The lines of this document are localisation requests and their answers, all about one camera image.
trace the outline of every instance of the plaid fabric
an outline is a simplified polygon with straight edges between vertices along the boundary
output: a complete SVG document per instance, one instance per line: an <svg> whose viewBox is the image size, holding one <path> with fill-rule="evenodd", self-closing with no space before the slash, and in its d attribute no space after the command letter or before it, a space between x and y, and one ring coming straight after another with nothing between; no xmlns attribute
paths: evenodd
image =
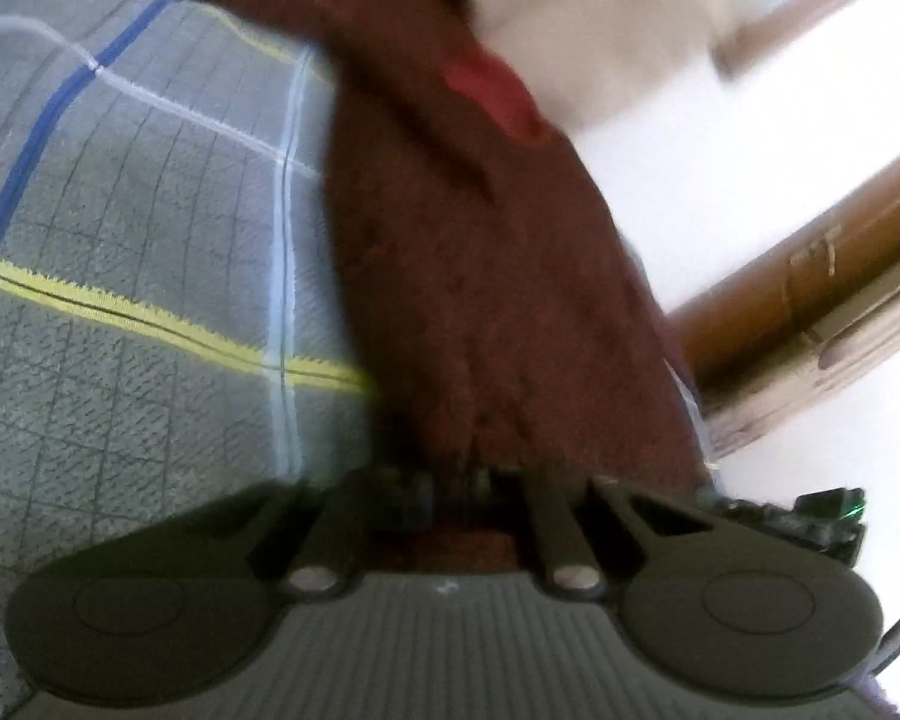
<svg viewBox="0 0 900 720"><path fill-rule="evenodd" d="M15 190L0 263L54 290L102 290L79 294L171 314L276 367L295 356L352 364L322 208L334 93L318 52L172 1L112 61L110 79L90 77L52 108L85 67L79 47L119 48L154 1L0 0L0 203L48 110L58 113ZM1 630L26 572L262 478L331 485L368 453L359 394L234 370L141 326L9 289L0 286L0 712L26 693Z"/></svg>

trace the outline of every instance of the white stripe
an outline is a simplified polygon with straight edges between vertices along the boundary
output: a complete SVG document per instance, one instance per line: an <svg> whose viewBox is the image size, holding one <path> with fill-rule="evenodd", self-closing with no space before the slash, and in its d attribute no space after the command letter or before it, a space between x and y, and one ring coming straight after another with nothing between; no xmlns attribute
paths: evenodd
<svg viewBox="0 0 900 720"><path fill-rule="evenodd" d="M683 398L683 405L687 409L690 424L693 426L694 434L697 438L697 445L700 447L703 464L710 472L711 481L713 482L714 487L717 488L717 492L722 493L724 491L724 485L720 479L720 458L717 456L716 451L714 451L713 442L711 442L710 439L710 428L703 418L703 414L700 411L700 405L698 405L697 399L693 396L693 392L691 392L690 388L684 384L682 378L679 377L674 370L674 367L670 365L669 362L667 363L667 368L670 371L670 375L674 378L674 382L677 384L680 397Z"/></svg>
<svg viewBox="0 0 900 720"><path fill-rule="evenodd" d="M287 184L287 170L293 165L292 158L299 139L300 98L305 87L307 68L311 50L306 49L293 70L290 88L287 91L287 109L284 119L283 137L280 143L281 160L274 165L274 234L271 238L271 278L269 279L269 335L266 340L266 360L270 365L280 367L281 341L284 351L290 355L293 344L293 311L295 310L295 259L293 259L293 237L289 228L289 191L284 196ZM274 423L274 471L278 477L298 478L302 468L300 435L296 424L296 404L293 387L284 384L282 374L271 383L271 421ZM284 409L284 397L287 408Z"/></svg>
<svg viewBox="0 0 900 720"><path fill-rule="evenodd" d="M221 122L218 119L212 119L199 111L194 111L193 108L188 108L186 105L175 103L173 100L167 100L167 98L161 97L161 95L157 95L149 89L145 89L122 76L118 76L114 71L102 67L87 49L84 49L84 47L77 43L71 43L50 25L46 25L40 20L26 18L24 16L0 16L0 29L18 30L40 35L46 40L72 52L84 65L96 74L98 79L101 79L103 83L125 95L129 95L130 97L135 98L135 100L140 100L141 103L146 103L147 105L151 105L166 113L178 116L180 119L184 119L191 124L197 124L198 127L204 127L216 132L218 135L223 135L224 138L236 141L242 146L246 146L251 151L255 151L262 156L274 160L274 162L282 163L284 151L250 135L250 133L237 129L237 127L231 127L230 124ZM307 167L306 165L302 165L295 161L293 161L292 164L295 170L300 170L300 172L309 175L309 177L320 177L320 174L316 170L313 170L312 167Z"/></svg>

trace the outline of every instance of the black device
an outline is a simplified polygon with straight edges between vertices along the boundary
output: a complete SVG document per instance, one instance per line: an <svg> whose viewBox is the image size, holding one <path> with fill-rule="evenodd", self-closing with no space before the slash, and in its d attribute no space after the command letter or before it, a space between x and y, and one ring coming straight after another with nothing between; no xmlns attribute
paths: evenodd
<svg viewBox="0 0 900 720"><path fill-rule="evenodd" d="M607 479L573 502L540 471L471 481L451 505L393 469L324 501L262 485L58 560L7 613L41 691L17 716L876 717L853 688L900 635L881 645L879 603L847 565L858 491L787 520ZM520 566L374 568L377 544L447 512L510 533Z"/></svg>

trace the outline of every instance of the yellow stripe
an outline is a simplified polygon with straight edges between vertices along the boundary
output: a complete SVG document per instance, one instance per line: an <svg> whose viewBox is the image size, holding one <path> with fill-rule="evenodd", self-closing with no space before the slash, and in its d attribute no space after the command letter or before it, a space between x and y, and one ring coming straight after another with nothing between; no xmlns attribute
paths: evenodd
<svg viewBox="0 0 900 720"><path fill-rule="evenodd" d="M0 290L64 314L163 341L231 370L260 376L278 370L266 365L260 349L232 341L161 308L35 274L1 259ZM368 391L367 380L360 371L338 362L293 357L286 362L286 375L295 386L338 392Z"/></svg>
<svg viewBox="0 0 900 720"><path fill-rule="evenodd" d="M296 55L294 53L286 52L280 47L275 46L273 43L268 43L265 40L261 40L256 35L252 34L250 30L239 23L231 14L227 13L226 10L223 10L221 7L218 7L216 5L204 4L202 2L201 4L199 4L199 8L212 15L220 23L230 29L230 31L232 31L238 38L244 41L244 43L246 43L250 47L254 47L263 55L269 56L272 59L276 59L278 62L283 62L287 65L296 64ZM324 79L323 76L321 76L312 68L310 73L318 81L322 81L322 83L325 83L328 86L332 86L332 83L328 79Z"/></svg>

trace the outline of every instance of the gray ribbed surface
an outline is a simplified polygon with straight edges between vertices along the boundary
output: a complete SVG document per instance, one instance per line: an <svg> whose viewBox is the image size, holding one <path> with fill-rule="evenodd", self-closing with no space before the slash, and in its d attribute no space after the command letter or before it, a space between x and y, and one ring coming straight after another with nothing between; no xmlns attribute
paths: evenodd
<svg viewBox="0 0 900 720"><path fill-rule="evenodd" d="M37 695L17 720L875 720L850 693L801 707L698 696L626 649L594 605L541 595L529 576L374 575L293 610L229 682L154 709Z"/></svg>

